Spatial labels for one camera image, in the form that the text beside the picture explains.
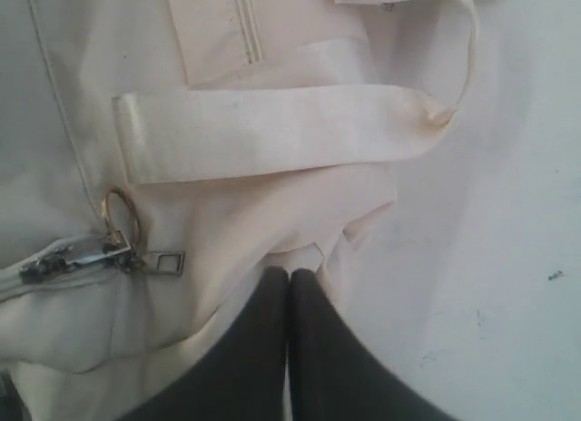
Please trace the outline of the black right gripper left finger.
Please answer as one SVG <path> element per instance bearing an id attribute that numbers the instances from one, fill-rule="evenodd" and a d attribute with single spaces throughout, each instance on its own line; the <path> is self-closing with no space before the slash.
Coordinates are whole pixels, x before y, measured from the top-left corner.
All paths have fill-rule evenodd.
<path id="1" fill-rule="evenodd" d="M 282 420 L 289 275 L 270 267 L 239 316 L 184 375 L 123 420 Z"/>

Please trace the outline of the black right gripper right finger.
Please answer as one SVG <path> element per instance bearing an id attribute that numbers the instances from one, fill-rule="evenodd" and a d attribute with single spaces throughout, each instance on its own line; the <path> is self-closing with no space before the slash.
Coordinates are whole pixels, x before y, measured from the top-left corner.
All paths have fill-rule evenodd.
<path id="1" fill-rule="evenodd" d="M 295 420 L 450 420 L 384 368 L 317 281 L 298 269 L 288 291 L 290 401 Z"/>

